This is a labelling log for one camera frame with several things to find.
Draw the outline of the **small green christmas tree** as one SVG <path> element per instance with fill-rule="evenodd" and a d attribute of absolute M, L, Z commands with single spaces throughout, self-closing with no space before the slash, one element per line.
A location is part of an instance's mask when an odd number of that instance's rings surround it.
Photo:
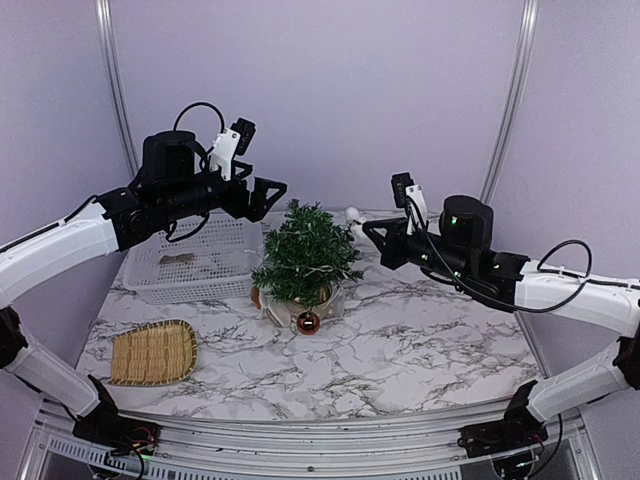
<path fill-rule="evenodd" d="M 364 278 L 355 268 L 360 251 L 354 242 L 351 230 L 320 203 L 292 199 L 283 223 L 266 235 L 264 260 L 251 274 L 253 286 L 276 302 L 313 311 L 327 301 L 326 291 Z"/>

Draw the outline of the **white plastic basket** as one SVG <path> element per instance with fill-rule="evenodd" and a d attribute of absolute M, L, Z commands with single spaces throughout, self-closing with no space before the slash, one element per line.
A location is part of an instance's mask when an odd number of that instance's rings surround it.
<path fill-rule="evenodd" d="M 246 297 L 261 260 L 258 223 L 213 214 L 188 239 L 170 243 L 159 232 L 128 251 L 122 285 L 149 304 L 162 305 Z M 160 265 L 163 255 L 193 253 L 188 264 Z"/>

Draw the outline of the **red ball ornament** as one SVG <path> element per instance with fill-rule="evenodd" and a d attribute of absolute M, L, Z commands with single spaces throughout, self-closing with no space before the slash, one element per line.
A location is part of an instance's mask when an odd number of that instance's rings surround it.
<path fill-rule="evenodd" d="M 319 330 L 320 318 L 316 313 L 306 311 L 298 316 L 296 325 L 300 333 L 314 335 Z"/>

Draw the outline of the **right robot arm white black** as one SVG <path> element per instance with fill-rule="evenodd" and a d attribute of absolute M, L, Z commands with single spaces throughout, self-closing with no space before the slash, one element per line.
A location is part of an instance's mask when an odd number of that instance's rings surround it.
<path fill-rule="evenodd" d="M 639 387 L 638 281 L 594 276 L 590 266 L 575 272 L 544 259 L 492 250 L 493 211 L 469 196 L 445 199 L 437 233 L 428 230 L 417 188 L 408 188 L 397 204 L 405 212 L 400 218 L 352 226 L 373 242 L 383 266 L 395 270 L 411 263 L 489 308 L 557 313 L 618 335 L 579 365 L 521 386 L 495 428 L 502 446 L 519 446 L 534 428 L 566 410 Z"/>

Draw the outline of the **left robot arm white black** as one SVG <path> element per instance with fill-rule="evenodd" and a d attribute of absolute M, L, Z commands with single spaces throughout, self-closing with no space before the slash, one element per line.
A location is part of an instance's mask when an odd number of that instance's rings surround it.
<path fill-rule="evenodd" d="M 123 253 L 164 233 L 184 241 L 178 223 L 197 216 L 207 223 L 222 211 L 234 219 L 261 221 L 287 191 L 286 184 L 251 175 L 242 161 L 253 137 L 253 121 L 219 122 L 211 146 L 192 131 L 171 129 L 148 136 L 133 180 L 92 195 L 72 213 L 1 248 L 1 369 L 69 410 L 76 426 L 106 445 L 127 430 L 105 386 L 83 376 L 22 326 L 13 305 L 42 284 L 95 259 Z"/>

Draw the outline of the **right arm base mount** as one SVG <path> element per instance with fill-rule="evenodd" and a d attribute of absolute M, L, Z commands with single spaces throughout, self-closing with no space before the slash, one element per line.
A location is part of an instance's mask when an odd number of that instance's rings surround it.
<path fill-rule="evenodd" d="M 529 394 L 536 384 L 533 380 L 520 386 L 501 419 L 459 429 L 457 445 L 466 451 L 468 458 L 541 444 L 549 438 L 544 423 L 527 409 Z"/>

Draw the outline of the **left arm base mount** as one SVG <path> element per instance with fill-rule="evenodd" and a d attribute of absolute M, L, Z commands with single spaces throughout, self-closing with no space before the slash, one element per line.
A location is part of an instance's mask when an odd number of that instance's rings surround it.
<path fill-rule="evenodd" d="M 160 426 L 154 422 L 122 416 L 98 420 L 80 417 L 73 427 L 75 437 L 111 447 L 118 454 L 128 449 L 132 453 L 152 455 L 159 433 Z"/>

